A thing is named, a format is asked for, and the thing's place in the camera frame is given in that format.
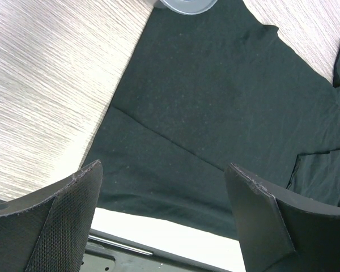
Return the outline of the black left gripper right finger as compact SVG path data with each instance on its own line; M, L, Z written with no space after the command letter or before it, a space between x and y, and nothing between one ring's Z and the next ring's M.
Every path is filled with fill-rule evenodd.
M246 271L340 271L340 207L235 164L225 179Z

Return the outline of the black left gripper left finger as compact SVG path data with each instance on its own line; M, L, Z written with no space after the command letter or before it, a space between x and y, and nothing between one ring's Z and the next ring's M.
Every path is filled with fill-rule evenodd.
M95 160L0 203L0 271L79 271L103 180Z

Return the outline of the black t shirt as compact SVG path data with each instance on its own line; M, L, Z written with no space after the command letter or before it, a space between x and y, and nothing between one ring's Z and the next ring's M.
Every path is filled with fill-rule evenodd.
M242 1L154 11L86 162L98 206L237 237L224 170L340 207L340 47L328 82Z

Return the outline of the grey plastic bin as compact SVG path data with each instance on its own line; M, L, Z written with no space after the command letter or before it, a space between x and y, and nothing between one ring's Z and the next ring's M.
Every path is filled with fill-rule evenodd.
M152 7L168 8L182 15L198 15L211 9L217 0L153 0L147 3Z

